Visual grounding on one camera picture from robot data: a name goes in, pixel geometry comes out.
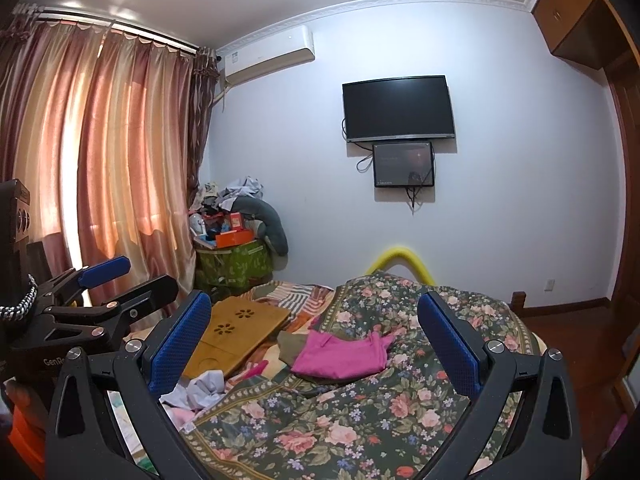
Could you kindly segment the orange box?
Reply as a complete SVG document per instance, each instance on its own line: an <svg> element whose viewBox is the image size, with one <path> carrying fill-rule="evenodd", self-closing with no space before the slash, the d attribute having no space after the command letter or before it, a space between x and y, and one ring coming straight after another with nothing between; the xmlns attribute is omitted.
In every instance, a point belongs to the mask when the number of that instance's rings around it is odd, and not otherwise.
<svg viewBox="0 0 640 480"><path fill-rule="evenodd" d="M254 240L254 237L254 232L250 229L223 232L215 237L216 248L224 249L247 244Z"/></svg>

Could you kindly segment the black wall television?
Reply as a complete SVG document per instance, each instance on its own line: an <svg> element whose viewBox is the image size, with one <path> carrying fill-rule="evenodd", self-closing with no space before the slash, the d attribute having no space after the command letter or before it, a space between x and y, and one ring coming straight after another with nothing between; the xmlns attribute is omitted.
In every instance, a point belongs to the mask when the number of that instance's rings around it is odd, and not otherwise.
<svg viewBox="0 0 640 480"><path fill-rule="evenodd" d="M456 135L446 77L412 76L344 84L346 140L451 139Z"/></svg>

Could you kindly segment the floral dark green bedspread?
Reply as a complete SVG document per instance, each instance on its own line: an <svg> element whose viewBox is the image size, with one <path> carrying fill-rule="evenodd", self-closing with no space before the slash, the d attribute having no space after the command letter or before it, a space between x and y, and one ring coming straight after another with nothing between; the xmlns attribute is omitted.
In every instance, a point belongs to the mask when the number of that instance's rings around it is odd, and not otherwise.
<svg viewBox="0 0 640 480"><path fill-rule="evenodd" d="M425 286L393 274L337 289L312 325L361 339L394 333L382 372L346 382L265 368L182 430L221 479L409 479L451 434L468 401L454 391L416 318Z"/></svg>

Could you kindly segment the yellow foam bed rail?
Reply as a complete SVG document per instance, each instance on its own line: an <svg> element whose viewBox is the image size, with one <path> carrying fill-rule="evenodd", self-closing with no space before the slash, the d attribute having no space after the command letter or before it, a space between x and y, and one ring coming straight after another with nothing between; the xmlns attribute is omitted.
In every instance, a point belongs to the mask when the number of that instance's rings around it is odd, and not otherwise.
<svg viewBox="0 0 640 480"><path fill-rule="evenodd" d="M385 252L382 252L382 254L370 264L366 274L383 271L396 263L403 264L420 283L428 286L436 286L436 281L427 269L426 264L415 252L405 246L393 246L386 249Z"/></svg>

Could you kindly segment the white crumpled clothes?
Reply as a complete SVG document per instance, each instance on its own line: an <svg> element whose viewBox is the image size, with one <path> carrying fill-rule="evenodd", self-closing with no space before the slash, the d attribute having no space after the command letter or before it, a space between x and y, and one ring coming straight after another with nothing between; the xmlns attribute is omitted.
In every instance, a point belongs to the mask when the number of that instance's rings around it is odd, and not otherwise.
<svg viewBox="0 0 640 480"><path fill-rule="evenodd" d="M221 370L206 370L187 384L178 382L174 390L160 397L160 402L191 412L207 410L224 398L225 385Z"/></svg>

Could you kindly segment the grey bundled clothing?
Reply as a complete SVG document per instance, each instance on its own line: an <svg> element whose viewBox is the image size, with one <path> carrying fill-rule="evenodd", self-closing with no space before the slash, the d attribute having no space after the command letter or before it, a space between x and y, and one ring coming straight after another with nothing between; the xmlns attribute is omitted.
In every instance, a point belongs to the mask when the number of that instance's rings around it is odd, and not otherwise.
<svg viewBox="0 0 640 480"><path fill-rule="evenodd" d="M257 237L277 256L285 257L288 254L288 239L280 216L273 206L260 198L240 196L234 201L231 211L239 212L248 220L259 222Z"/></svg>

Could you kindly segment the wooden wardrobe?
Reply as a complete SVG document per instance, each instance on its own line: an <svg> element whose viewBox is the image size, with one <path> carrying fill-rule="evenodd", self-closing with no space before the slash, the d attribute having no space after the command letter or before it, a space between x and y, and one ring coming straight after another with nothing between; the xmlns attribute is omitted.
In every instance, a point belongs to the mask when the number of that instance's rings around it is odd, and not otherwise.
<svg viewBox="0 0 640 480"><path fill-rule="evenodd" d="M639 363L639 43L611 0L535 0L532 13L552 56L593 88L591 99L568 90L561 106L570 115L568 160L582 164L570 185L572 253L591 303L611 311L605 339L627 403L620 380Z"/></svg>

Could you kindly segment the small wall monitor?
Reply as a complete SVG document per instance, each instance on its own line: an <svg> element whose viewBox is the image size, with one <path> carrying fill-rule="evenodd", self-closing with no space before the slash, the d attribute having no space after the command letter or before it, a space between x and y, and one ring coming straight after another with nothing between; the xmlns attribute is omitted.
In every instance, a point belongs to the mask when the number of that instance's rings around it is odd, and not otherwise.
<svg viewBox="0 0 640 480"><path fill-rule="evenodd" d="M373 145L376 188L431 188L435 184L431 142L383 142Z"/></svg>

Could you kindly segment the wooden bed post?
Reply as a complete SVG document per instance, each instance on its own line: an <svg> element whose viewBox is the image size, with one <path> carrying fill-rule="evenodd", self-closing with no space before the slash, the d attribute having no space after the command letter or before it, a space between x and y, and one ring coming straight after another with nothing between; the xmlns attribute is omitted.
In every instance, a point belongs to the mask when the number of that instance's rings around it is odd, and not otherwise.
<svg viewBox="0 0 640 480"><path fill-rule="evenodd" d="M512 292L510 309L516 315L521 315L526 303L526 292Z"/></svg>

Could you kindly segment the white air conditioner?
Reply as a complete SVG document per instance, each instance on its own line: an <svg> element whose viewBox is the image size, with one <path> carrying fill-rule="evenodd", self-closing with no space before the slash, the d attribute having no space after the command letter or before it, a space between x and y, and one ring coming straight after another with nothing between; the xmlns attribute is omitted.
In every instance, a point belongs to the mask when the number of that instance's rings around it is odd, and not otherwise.
<svg viewBox="0 0 640 480"><path fill-rule="evenodd" d="M237 86L315 58L312 32L300 25L229 52L224 57L224 80Z"/></svg>

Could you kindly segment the magenta pink pants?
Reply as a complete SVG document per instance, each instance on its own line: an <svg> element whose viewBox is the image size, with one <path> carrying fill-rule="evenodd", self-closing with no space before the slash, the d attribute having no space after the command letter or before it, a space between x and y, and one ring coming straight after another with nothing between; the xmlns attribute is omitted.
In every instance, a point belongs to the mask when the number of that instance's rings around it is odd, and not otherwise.
<svg viewBox="0 0 640 480"><path fill-rule="evenodd" d="M367 377L384 370L387 350L396 336L394 332L372 332L363 339L344 340L311 330L291 370L297 375L338 382Z"/></svg>

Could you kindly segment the white wall socket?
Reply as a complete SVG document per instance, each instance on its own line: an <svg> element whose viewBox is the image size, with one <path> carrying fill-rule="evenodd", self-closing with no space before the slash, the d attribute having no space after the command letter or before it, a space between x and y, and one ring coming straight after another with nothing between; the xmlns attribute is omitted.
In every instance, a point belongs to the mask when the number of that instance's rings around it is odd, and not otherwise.
<svg viewBox="0 0 640 480"><path fill-rule="evenodd" d="M555 286L555 280L553 278L550 278L550 280L547 280L544 283L544 291L552 292L552 290L554 289L554 286Z"/></svg>

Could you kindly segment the pink window curtain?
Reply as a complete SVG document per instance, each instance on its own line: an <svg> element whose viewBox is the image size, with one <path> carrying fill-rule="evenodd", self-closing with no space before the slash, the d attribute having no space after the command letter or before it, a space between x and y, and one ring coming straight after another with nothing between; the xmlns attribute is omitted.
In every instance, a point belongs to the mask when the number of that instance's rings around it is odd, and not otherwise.
<svg viewBox="0 0 640 480"><path fill-rule="evenodd" d="M53 274L128 258L94 304L164 274L191 291L188 212L218 77L206 48L34 11L2 28L1 177L29 189L30 236Z"/></svg>

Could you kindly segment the olive green folded garment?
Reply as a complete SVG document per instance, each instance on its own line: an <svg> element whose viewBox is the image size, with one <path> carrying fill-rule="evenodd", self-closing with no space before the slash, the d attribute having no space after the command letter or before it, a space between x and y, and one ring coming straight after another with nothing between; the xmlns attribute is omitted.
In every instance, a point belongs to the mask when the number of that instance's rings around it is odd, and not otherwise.
<svg viewBox="0 0 640 480"><path fill-rule="evenodd" d="M293 334L281 330L277 336L279 359L287 366L292 367L299 353L303 351L307 338L307 334Z"/></svg>

